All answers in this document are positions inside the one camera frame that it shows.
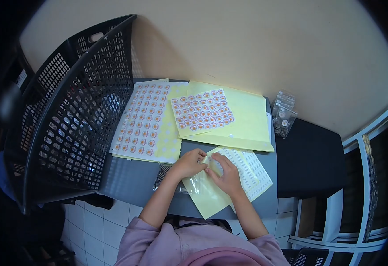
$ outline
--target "pink sweater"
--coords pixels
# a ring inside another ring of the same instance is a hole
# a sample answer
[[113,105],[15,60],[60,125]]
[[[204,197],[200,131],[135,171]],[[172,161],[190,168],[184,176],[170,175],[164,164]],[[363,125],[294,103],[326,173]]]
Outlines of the pink sweater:
[[133,218],[120,242],[115,266],[289,265],[273,235],[246,241],[219,226],[161,230]]

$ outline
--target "floor tile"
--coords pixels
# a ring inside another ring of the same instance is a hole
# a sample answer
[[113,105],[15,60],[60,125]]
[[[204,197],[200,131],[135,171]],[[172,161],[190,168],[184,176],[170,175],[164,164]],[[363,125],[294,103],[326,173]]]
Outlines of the floor tile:
[[227,220],[229,223],[229,226],[231,226],[232,233],[234,235],[238,235],[242,239],[247,240],[246,235],[243,232],[243,229],[241,228],[240,222],[238,220]]
[[104,266],[104,263],[102,261],[95,258],[89,253],[86,253],[86,260],[88,261],[88,266]]
[[85,232],[102,241],[102,230],[104,228],[104,218],[101,218],[85,209]]
[[294,234],[296,230],[297,211],[279,213],[276,220],[275,237]]
[[277,214],[273,214],[269,218],[262,219],[263,224],[265,225],[266,229],[271,235],[275,235],[276,217],[277,217]]
[[104,219],[126,227],[130,206],[131,205],[129,203],[120,200],[114,200],[114,205],[112,208],[110,210],[104,211]]
[[85,233],[85,251],[100,261],[104,261],[104,248],[102,247],[102,241],[99,241],[87,233]]
[[74,262],[76,263],[76,266],[87,266],[76,259],[74,259]]
[[80,205],[74,204],[70,205],[70,218],[69,221],[72,222],[75,226],[83,230],[83,217],[85,216],[85,209],[80,207]]
[[85,250],[85,233],[74,224],[69,224],[70,240]]
[[288,237],[289,236],[285,236],[285,237],[279,237],[276,239],[279,242],[279,247],[281,249],[291,249],[291,246],[293,243],[290,243],[287,241]]
[[84,265],[87,265],[86,263],[86,252],[81,249],[77,244],[75,244],[74,242],[71,242],[71,250],[74,251],[74,253],[76,254],[75,257],[76,257],[76,260],[80,261],[81,263],[83,263]]
[[104,262],[108,265],[114,265],[117,261],[119,250],[104,243]]
[[297,198],[281,198],[278,199],[278,213],[297,211],[298,199]]
[[65,207],[65,218],[69,219],[70,218],[70,205],[69,204],[63,204]]
[[71,242],[69,240],[69,238],[66,238],[66,237],[61,237],[61,241],[64,242],[64,247],[68,248],[69,250],[71,250]]
[[123,226],[104,220],[104,243],[118,249],[125,230]]
[[139,217],[139,215],[141,214],[142,210],[144,208],[143,207],[139,207],[139,206],[135,206],[133,204],[131,204],[131,209],[129,210],[129,220],[128,222],[130,223],[133,219],[133,217]]
[[85,203],[85,209],[96,214],[97,216],[104,218],[104,208],[95,207],[89,203]]
[[62,236],[66,238],[70,238],[70,222],[67,219],[64,220],[64,228],[62,229]]
[[76,200],[76,204],[79,205],[82,208],[85,207],[85,202],[83,200]]

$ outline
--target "sticker sheet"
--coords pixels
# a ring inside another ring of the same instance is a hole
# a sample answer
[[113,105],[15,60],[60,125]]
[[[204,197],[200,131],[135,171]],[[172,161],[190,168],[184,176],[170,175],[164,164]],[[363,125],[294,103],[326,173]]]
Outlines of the sticker sheet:
[[181,139],[176,126],[166,122],[174,119],[168,107],[172,83],[150,81],[134,85],[120,127],[116,130],[111,153],[145,161],[176,162]]
[[180,137],[223,128],[235,121],[223,89],[171,99]]
[[[207,153],[203,162],[209,165],[218,176],[223,175],[219,162],[212,159],[213,152],[225,155],[237,168],[243,187],[250,202],[254,201],[272,185],[272,180],[266,173],[256,154],[252,150],[233,149],[219,146]],[[204,171],[199,173],[201,194],[190,193],[190,197],[204,219],[208,219],[228,205],[232,205],[231,198],[220,189]],[[182,179],[185,187],[191,189],[186,178]]]

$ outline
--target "black table surface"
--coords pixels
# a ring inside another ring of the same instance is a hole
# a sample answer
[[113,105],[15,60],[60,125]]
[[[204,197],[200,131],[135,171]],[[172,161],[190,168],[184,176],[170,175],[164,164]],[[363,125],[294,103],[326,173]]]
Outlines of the black table surface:
[[329,197],[347,184],[340,135],[296,119],[285,139],[275,138],[278,198]]

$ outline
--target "white sticker sheet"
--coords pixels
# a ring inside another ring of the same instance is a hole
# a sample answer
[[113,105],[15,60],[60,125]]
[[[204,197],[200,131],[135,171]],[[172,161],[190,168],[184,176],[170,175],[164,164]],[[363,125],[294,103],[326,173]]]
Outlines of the white sticker sheet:
[[171,99],[180,136],[209,132],[234,122],[223,89]]
[[166,162],[166,159],[153,155],[157,151],[157,136],[163,123],[163,112],[169,103],[167,95],[170,87],[168,82],[134,85],[110,153]]

